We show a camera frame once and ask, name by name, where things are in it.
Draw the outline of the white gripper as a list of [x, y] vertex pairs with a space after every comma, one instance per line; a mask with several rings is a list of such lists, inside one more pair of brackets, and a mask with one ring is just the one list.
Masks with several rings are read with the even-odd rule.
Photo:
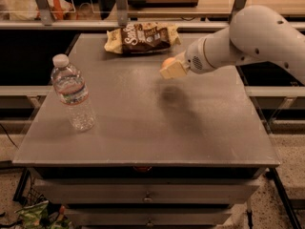
[[160, 69], [165, 79], [186, 76], [188, 71], [208, 73], [234, 63], [234, 49], [231, 46], [229, 30], [223, 29], [194, 41], [185, 52], [180, 52], [168, 67]]

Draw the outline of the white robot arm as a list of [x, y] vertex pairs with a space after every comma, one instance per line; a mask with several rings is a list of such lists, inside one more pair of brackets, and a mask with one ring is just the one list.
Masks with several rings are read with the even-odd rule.
[[166, 59], [160, 73], [171, 79], [266, 61], [305, 81], [304, 34], [274, 10], [254, 5], [239, 11], [227, 28], [195, 40], [184, 52]]

